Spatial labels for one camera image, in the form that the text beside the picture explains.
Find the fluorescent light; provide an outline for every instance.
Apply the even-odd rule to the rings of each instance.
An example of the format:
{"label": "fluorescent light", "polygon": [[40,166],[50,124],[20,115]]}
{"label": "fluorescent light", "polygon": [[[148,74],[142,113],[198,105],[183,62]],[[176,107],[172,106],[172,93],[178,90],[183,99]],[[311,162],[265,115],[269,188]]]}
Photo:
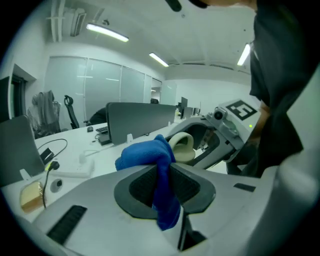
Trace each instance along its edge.
{"label": "fluorescent light", "polygon": [[104,35],[107,35],[107,36],[110,36],[110,37],[113,37],[113,38],[116,38],[116,39],[119,39],[120,41],[122,42],[128,42],[129,41],[129,38],[124,36],[124,35],[121,35],[111,29],[108,29],[108,28],[105,28],[103,26],[99,26],[99,25],[95,25],[95,24],[92,24],[92,23],[88,23],[86,25],[86,29],[87,30],[91,30],[91,31],[95,31],[95,32],[98,32],[98,33],[101,33],[101,34],[104,34]]}
{"label": "fluorescent light", "polygon": [[165,63],[162,59],[160,59],[157,55],[155,55],[153,52],[149,54],[150,57],[154,58],[157,62],[160,62],[165,67],[169,67],[167,63]]}
{"label": "fluorescent light", "polygon": [[247,43],[238,61],[238,64],[237,64],[238,66],[242,66],[245,63],[245,60],[248,57],[249,53],[250,53],[250,45]]}
{"label": "fluorescent light", "polygon": [[106,78],[106,79],[111,81],[119,81],[118,79],[111,79],[111,78]]}

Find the air conditioner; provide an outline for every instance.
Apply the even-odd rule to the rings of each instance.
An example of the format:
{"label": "air conditioner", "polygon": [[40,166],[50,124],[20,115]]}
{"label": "air conditioner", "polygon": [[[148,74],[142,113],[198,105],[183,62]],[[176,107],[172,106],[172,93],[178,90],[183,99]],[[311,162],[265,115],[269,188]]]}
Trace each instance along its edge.
{"label": "air conditioner", "polygon": [[80,34],[86,18],[86,12],[82,8],[64,8],[62,20],[62,36],[76,37]]}

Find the white desk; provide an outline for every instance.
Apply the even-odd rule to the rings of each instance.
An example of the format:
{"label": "white desk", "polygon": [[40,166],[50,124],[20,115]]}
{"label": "white desk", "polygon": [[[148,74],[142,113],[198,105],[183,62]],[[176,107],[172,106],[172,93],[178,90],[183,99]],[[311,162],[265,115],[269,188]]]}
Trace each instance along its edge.
{"label": "white desk", "polygon": [[[134,139],[130,143],[123,143],[120,145],[113,145],[111,143],[101,146],[98,141],[95,141],[95,136],[98,134],[96,132],[96,129],[107,126],[106,123],[93,125],[93,132],[87,132],[87,127],[68,130],[65,132],[36,139],[35,144],[37,147],[40,147],[44,143],[55,139],[66,139],[68,141],[68,146],[57,156],[57,158],[54,158],[54,160],[57,160],[59,162],[59,169],[62,170],[63,168],[69,168],[74,163],[74,161],[77,161],[79,159],[79,155],[83,151],[87,151],[86,155],[89,155],[87,157],[89,159],[94,159],[95,168],[90,177],[93,178],[116,172],[117,170],[115,167],[115,161],[121,156],[121,152],[124,148],[134,143],[153,140],[158,134],[166,137],[171,129],[180,122],[180,119],[175,119],[174,123],[170,126],[153,131],[149,134],[149,136],[141,136]],[[43,146],[43,148],[39,150],[39,153],[42,153],[46,148],[50,147],[53,153],[56,154],[65,146],[65,143],[66,142],[63,140],[53,141]],[[62,188],[58,192],[52,193],[50,190],[50,185],[55,179],[58,178],[59,177],[50,174],[48,176],[47,187],[45,189],[47,206],[87,180],[87,178],[60,177],[60,179],[62,179]],[[29,214],[25,214],[20,207],[20,192],[21,189],[25,185],[31,183],[31,181],[39,180],[42,182],[42,184],[44,184],[45,179],[46,173],[43,172],[37,176],[32,177],[31,180],[21,180],[1,188],[1,191],[6,198],[9,207],[14,214],[19,215],[30,222],[33,222],[33,220],[44,210],[44,207],[40,207]]]}

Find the black office chair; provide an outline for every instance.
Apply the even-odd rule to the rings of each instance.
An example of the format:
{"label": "black office chair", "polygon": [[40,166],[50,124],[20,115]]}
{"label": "black office chair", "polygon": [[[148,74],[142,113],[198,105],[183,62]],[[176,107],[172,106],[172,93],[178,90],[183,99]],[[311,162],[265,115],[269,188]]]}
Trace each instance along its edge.
{"label": "black office chair", "polygon": [[[74,103],[74,99],[71,98],[68,95],[64,95],[64,105],[66,106],[66,109],[68,110],[69,113],[69,117],[71,120],[71,127],[72,129],[77,129],[79,128],[79,123],[78,120],[76,118],[75,112],[74,112],[74,108],[72,107],[72,104]],[[90,125],[89,121],[83,121],[84,123],[86,123],[86,126]]]}

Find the blue towel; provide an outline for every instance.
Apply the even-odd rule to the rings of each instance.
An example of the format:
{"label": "blue towel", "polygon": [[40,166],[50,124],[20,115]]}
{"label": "blue towel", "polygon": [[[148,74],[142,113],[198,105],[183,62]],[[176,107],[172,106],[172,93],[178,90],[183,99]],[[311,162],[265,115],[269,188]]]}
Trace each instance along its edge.
{"label": "blue towel", "polygon": [[154,140],[128,146],[115,161],[117,171],[133,166],[157,164],[157,185],[152,208],[158,213],[157,224],[161,230],[174,227],[179,219],[180,204],[169,187],[169,165],[175,162],[169,143],[160,134]]}

